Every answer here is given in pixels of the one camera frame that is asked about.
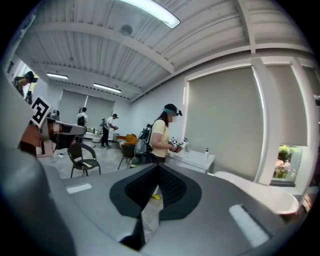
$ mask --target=woman's arm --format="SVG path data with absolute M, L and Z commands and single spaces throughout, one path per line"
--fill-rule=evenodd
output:
M 161 142 L 162 134 L 154 132 L 152 134 L 152 141 L 151 141 L 151 145 L 152 147 L 156 148 L 156 149 L 160 149 L 160 150 L 172 150 L 174 148 L 174 146 L 172 144 L 168 144 L 168 143 L 164 143 Z

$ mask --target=man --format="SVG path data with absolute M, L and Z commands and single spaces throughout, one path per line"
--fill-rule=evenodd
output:
M 76 116 L 78 126 L 86 126 L 88 122 L 88 116 L 86 114 L 87 108 L 83 107 L 81 113 Z M 83 135 L 79 135 L 75 138 L 76 142 L 82 143 Z
M 112 128 L 114 130 L 118 129 L 118 127 L 112 125 L 113 120 L 117 119 L 117 118 L 118 118 L 118 115 L 117 114 L 113 114 L 108 119 L 106 119 L 105 122 L 104 122 L 103 136 L 102 136 L 102 139 L 101 139 L 101 148 L 102 149 L 105 149 L 106 147 L 107 148 L 111 148 L 111 146 L 108 144 L 109 130 L 110 130 L 110 128 Z
M 35 78 L 34 73 L 29 71 L 23 76 L 16 76 L 13 80 L 14 87 L 18 90 L 18 92 L 24 96 L 24 86 L 27 84 L 35 83 L 38 79 Z

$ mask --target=ceiling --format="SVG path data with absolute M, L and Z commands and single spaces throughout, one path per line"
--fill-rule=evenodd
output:
M 119 0 L 44 1 L 16 54 L 41 78 L 118 88 L 135 101 L 165 80 L 205 61 L 264 48 L 310 52 L 294 23 L 268 0 L 154 0 L 181 23 L 160 20 Z M 123 25 L 132 34 L 121 33 Z

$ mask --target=cap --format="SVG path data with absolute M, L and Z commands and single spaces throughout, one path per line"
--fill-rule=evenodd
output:
M 24 76 L 25 78 L 30 79 L 31 83 L 36 82 L 34 73 L 33 73 L 32 71 L 29 71 L 28 73 L 24 74 L 23 76 Z
M 177 107 L 175 105 L 173 105 L 173 104 L 165 105 L 164 109 L 174 112 L 176 116 L 178 116 L 178 115 L 182 116 L 181 110 L 177 109 Z

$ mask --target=bottle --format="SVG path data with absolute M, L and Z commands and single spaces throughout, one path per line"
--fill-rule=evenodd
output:
M 209 157 L 209 148 L 207 147 L 205 152 L 204 152 L 204 158 L 208 158 Z

